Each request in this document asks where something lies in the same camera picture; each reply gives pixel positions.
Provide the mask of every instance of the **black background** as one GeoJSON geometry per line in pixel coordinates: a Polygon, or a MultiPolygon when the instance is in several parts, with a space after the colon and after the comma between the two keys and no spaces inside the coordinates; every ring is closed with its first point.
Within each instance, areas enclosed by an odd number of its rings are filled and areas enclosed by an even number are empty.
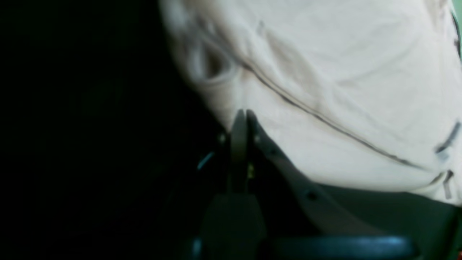
{"type": "Polygon", "coordinates": [[[3,0],[0,35],[0,258],[133,259],[221,130],[157,2],[3,0]]]}

